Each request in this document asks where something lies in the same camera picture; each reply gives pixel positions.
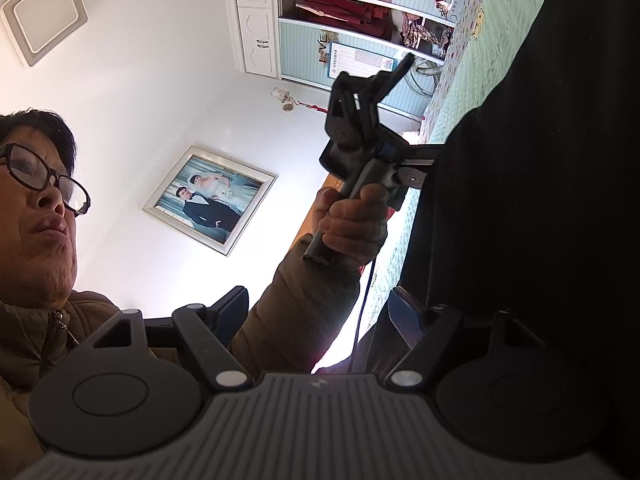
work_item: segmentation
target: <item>white ceiling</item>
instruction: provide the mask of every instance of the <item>white ceiling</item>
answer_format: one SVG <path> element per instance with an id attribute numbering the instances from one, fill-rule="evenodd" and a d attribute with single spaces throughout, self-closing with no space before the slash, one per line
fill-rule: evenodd
<path id="1" fill-rule="evenodd" d="M 53 110 L 76 134 L 76 177 L 92 196 L 78 229 L 80 263 L 162 150 L 238 76 L 224 0 L 84 4 L 88 23 L 33 68 L 0 27 L 0 113 Z"/>

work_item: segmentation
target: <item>poster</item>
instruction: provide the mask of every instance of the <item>poster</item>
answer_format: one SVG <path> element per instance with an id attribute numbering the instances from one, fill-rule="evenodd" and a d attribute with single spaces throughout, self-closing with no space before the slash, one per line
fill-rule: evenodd
<path id="1" fill-rule="evenodd" d="M 336 79 L 340 72 L 358 77 L 371 77 L 381 70 L 391 72 L 397 61 L 368 50 L 340 43 L 331 43 L 329 77 Z"/>

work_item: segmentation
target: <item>black eyeglass frame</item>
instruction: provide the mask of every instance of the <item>black eyeglass frame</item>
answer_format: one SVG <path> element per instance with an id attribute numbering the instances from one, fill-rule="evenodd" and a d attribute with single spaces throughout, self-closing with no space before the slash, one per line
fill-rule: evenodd
<path id="1" fill-rule="evenodd" d="M 25 181 L 23 181 L 20 177 L 18 177 L 14 173 L 14 171 L 11 169 L 11 164 L 9 164 L 9 161 L 11 159 L 11 152 L 14 149 L 15 146 L 18 146 L 18 147 L 22 148 L 23 150 L 27 150 L 29 153 L 31 153 L 31 155 L 36 157 L 42 164 L 44 164 L 45 168 L 47 168 L 47 179 L 46 179 L 46 182 L 45 182 L 44 186 L 42 186 L 42 187 L 30 186 L 30 184 L 25 183 Z M 0 146 L 0 158 L 3 158 L 3 157 L 6 159 L 6 162 L 0 162 L 0 166 L 6 166 L 7 171 L 9 172 L 9 174 L 15 180 L 20 182 L 20 184 L 22 184 L 24 187 L 26 187 L 28 189 L 31 189 L 32 191 L 44 191 L 45 189 L 47 189 L 47 187 L 49 187 L 49 184 L 51 182 L 51 177 L 53 177 L 55 179 L 54 182 L 53 182 L 53 186 L 58 188 L 58 189 L 60 189 L 60 179 L 61 178 L 66 178 L 67 180 L 70 180 L 71 182 L 76 184 L 76 186 L 79 186 L 80 189 L 82 189 L 82 191 L 84 191 L 84 194 L 86 195 L 86 203 L 84 204 L 84 206 L 82 206 L 82 208 L 80 210 L 75 210 L 69 204 L 66 204 L 66 203 L 65 203 L 65 207 L 67 209 L 69 209 L 69 211 L 73 212 L 76 216 L 86 214 L 86 212 L 89 211 L 89 206 L 91 205 L 91 198 L 89 197 L 89 193 L 84 188 L 84 186 L 82 184 L 80 184 L 77 180 L 71 178 L 70 176 L 62 174 L 59 171 L 56 171 L 53 168 L 51 168 L 42 159 L 41 156 L 39 156 L 37 153 L 33 153 L 33 151 L 30 150 L 29 148 L 27 148 L 26 146 L 23 146 L 23 145 L 18 144 L 16 142 L 12 142 L 10 144 L 5 144 L 4 146 Z"/>

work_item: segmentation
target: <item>eyeglasses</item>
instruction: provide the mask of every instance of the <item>eyeglasses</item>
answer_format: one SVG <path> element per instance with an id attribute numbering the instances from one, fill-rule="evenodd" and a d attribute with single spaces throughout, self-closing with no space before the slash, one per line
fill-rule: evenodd
<path id="1" fill-rule="evenodd" d="M 53 185 L 60 190 L 65 206 L 76 216 L 89 210 L 91 200 L 86 189 L 69 176 L 52 170 L 38 155 L 20 144 L 6 144 L 0 147 L 0 166 L 7 166 L 9 174 L 24 187 L 43 191 L 54 178 Z"/>

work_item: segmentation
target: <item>jacket zipper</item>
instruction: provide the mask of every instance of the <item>jacket zipper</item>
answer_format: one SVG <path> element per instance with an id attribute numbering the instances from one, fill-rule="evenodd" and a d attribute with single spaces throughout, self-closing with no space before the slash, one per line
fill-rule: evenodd
<path id="1" fill-rule="evenodd" d="M 42 353 L 40 355 L 40 367 L 38 369 L 38 373 L 40 378 L 44 375 L 46 370 L 46 361 L 49 354 L 49 347 L 51 346 L 51 342 L 55 340 L 56 335 L 58 334 L 58 330 L 62 328 L 66 331 L 66 333 L 71 336 L 72 341 L 74 342 L 74 346 L 78 346 L 80 343 L 71 333 L 69 328 L 62 321 L 62 312 L 59 310 L 56 312 L 51 312 L 49 314 L 49 323 L 47 325 L 47 333 L 44 337 L 44 343 L 42 345 Z"/>

